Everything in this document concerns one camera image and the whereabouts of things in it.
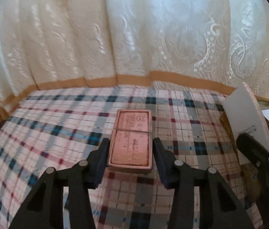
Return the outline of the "plaid tablecloth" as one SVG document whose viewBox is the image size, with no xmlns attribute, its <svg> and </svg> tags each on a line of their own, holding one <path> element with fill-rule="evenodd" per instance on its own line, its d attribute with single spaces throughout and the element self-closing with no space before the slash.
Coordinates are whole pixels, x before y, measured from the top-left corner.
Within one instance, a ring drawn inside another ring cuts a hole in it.
<svg viewBox="0 0 269 229">
<path fill-rule="evenodd" d="M 0 129 L 0 228 L 258 228 L 226 95 L 35 91 Z"/>
</svg>

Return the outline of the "white patterned cardboard box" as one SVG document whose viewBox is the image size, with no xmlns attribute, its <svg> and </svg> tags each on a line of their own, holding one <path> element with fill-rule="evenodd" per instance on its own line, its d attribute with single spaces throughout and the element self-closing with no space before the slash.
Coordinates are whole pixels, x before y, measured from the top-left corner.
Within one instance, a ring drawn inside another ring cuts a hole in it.
<svg viewBox="0 0 269 229">
<path fill-rule="evenodd" d="M 241 83 L 232 94 L 223 101 L 234 139 L 242 133 L 250 134 L 269 151 L 269 129 L 262 110 L 250 86 Z"/>
</svg>

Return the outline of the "gold metal tin tray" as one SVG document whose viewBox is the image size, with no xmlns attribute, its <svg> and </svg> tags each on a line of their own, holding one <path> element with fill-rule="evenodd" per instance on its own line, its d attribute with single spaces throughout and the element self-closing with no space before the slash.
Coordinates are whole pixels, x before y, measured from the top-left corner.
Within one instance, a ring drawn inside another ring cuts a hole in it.
<svg viewBox="0 0 269 229">
<path fill-rule="evenodd" d="M 223 101 L 220 122 L 244 173 L 249 202 L 269 199 L 269 101 L 257 99 L 245 87 Z"/>
</svg>

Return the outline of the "pink box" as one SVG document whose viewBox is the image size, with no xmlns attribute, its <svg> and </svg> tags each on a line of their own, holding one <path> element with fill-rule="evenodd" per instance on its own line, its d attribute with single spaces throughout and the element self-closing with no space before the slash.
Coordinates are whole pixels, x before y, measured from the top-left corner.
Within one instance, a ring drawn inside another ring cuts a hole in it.
<svg viewBox="0 0 269 229">
<path fill-rule="evenodd" d="M 110 170 L 145 174 L 153 168 L 152 113 L 118 110 L 110 139 Z"/>
</svg>

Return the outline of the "cream lace curtain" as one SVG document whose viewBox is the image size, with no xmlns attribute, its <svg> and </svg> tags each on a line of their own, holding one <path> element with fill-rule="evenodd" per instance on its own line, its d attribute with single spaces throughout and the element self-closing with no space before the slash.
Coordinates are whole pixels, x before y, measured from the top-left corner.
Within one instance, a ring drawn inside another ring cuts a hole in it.
<svg viewBox="0 0 269 229">
<path fill-rule="evenodd" d="M 269 99 L 267 0 L 0 0 L 0 121 L 35 90 L 243 82 Z"/>
</svg>

